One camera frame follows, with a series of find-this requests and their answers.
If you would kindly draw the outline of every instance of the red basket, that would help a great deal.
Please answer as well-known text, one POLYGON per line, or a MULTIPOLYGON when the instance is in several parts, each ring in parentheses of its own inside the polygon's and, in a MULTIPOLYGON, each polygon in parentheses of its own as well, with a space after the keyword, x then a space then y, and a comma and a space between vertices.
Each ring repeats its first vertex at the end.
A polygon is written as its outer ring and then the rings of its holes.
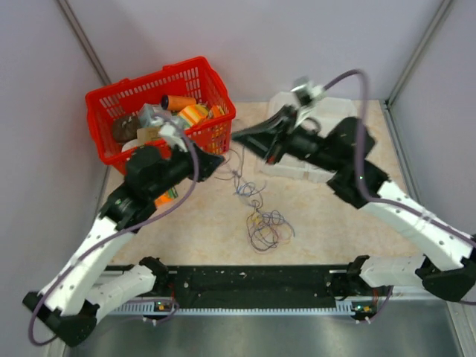
MULTIPOLYGON (((206 120, 186 131, 199 147, 207 152, 221 154, 230 147, 231 121, 237 110, 228 97, 222 79, 204 57, 196 57, 175 65, 166 65, 161 71, 135 80, 121 80, 86 95, 88 125, 97 153, 106 165, 121 173, 126 171, 126 161, 134 149, 121 152, 122 145, 112 138, 112 122, 123 115, 135 114, 145 103, 160 103, 162 95, 194 97, 208 106, 220 105, 225 114, 206 120)), ((153 141, 165 157, 170 150, 165 141, 153 141)))

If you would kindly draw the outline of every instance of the beige tabletop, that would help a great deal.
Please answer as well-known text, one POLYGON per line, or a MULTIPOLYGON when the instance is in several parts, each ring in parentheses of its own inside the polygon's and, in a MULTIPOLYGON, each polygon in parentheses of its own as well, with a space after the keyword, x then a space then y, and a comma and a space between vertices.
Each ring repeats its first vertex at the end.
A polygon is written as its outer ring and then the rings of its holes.
MULTIPOLYGON (((251 125, 265 119, 267 103, 236 103, 236 108, 237 118, 251 125)), ((370 102, 367 124, 377 139, 370 161, 404 188, 378 101, 370 102)), ((245 223, 252 209, 234 195, 231 181, 210 178, 198 184, 178 210, 142 228, 112 262, 137 263, 153 256, 166 265, 330 264, 348 263, 361 254, 396 257, 418 252, 383 222, 334 197, 325 184, 267 176, 257 173, 255 164, 256 158, 247 152, 243 177, 258 186, 266 183, 264 210, 279 210, 293 225, 295 237, 290 243, 267 254, 256 253, 248 242, 245 223)), ((112 169, 106 195, 122 179, 112 169)), ((189 180, 183 181, 177 187, 178 194, 189 185, 189 180)))

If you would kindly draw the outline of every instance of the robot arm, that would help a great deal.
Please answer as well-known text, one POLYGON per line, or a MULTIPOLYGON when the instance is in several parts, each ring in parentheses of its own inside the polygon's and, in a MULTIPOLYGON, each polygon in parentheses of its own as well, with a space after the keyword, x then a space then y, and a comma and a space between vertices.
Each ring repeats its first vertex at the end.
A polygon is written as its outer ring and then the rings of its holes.
MULTIPOLYGON (((177 144, 180 140, 176 135, 172 132, 170 135, 166 138, 172 146, 169 159, 162 158, 158 148, 153 146, 134 151, 126 163, 124 183, 109 195, 83 243, 58 275, 68 272, 64 280, 58 283, 58 277, 55 277, 40 292, 29 292, 23 300, 33 312, 52 289, 39 307, 37 317, 70 347, 84 341, 113 309, 135 296, 163 289, 167 267, 152 257, 142 259, 120 277, 94 286, 113 256, 138 230, 94 248, 111 235, 147 220, 155 212, 155 200, 159 196, 183 179, 192 178, 190 152, 183 143, 177 144)), ((193 145, 199 160, 198 181, 204 181, 224 159, 193 145)))
MULTIPOLYGON (((347 269, 347 279, 354 280, 349 281, 349 284, 360 283, 371 288, 423 286, 439 298, 459 301, 476 283, 476 252, 473 245, 430 223, 432 219, 450 227, 408 197, 387 173, 367 160, 364 160, 364 176, 370 195, 401 202, 421 215, 415 216, 395 205, 365 199, 357 187, 353 161, 360 119, 343 119, 323 138, 318 129, 305 129, 301 125, 308 119, 317 122, 314 118, 308 118, 308 115, 323 97, 323 89, 313 88, 310 83, 301 80, 293 92, 300 108, 284 106, 272 118, 235 132, 232 139, 264 159, 267 164, 275 164, 284 154, 288 154, 334 172, 335 175, 327 184, 338 198, 378 217, 418 246, 424 254, 410 258, 358 257, 347 269)), ((364 142, 364 156, 367 156, 375 144, 367 130, 364 142)), ((469 234, 458 233, 472 239, 469 234)))

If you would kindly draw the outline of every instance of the tangled wire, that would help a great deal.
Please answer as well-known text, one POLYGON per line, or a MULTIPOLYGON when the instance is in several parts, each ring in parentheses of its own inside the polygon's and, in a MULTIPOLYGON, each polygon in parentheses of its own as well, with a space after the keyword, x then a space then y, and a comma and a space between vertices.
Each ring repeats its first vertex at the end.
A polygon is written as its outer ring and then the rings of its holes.
POLYGON ((230 166, 231 156, 222 164, 225 170, 221 174, 229 174, 229 177, 217 177, 216 179, 222 181, 232 181, 234 183, 234 194, 241 199, 241 201, 251 207, 253 212, 246 218, 246 228, 248 231, 248 242, 257 253, 267 253, 273 248, 277 248, 279 244, 289 243, 291 237, 295 235, 295 230, 292 225, 286 221, 284 216, 278 210, 267 212, 263 210, 264 200, 262 192, 266 188, 258 188, 254 182, 246 181, 243 174, 243 167, 245 165, 245 148, 242 148, 241 155, 233 149, 230 153, 234 153, 239 159, 238 169, 233 169, 230 166))

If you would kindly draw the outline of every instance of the clear plastic container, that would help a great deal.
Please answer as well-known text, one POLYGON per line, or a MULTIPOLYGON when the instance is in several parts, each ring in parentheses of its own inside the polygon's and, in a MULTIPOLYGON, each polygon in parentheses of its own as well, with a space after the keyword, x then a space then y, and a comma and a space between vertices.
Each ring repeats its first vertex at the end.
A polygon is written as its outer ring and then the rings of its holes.
MULTIPOLYGON (((266 118, 270 118, 276 114, 277 111, 285 105, 298 106, 298 102, 292 93, 282 91, 276 94, 269 101, 266 118)), ((318 105, 309 116, 317 119, 319 123, 321 123, 322 130, 320 135, 325 137, 339 121, 345 117, 356 115, 357 109, 351 100, 326 97, 318 102, 318 105)), ((333 173, 330 173, 329 171, 314 167, 311 164, 307 164, 304 161, 299 161, 289 155, 284 155, 281 161, 275 165, 267 165, 263 161, 258 160, 256 168, 258 171, 270 176, 284 176, 293 179, 308 179, 316 183, 327 182, 333 176, 333 173)))

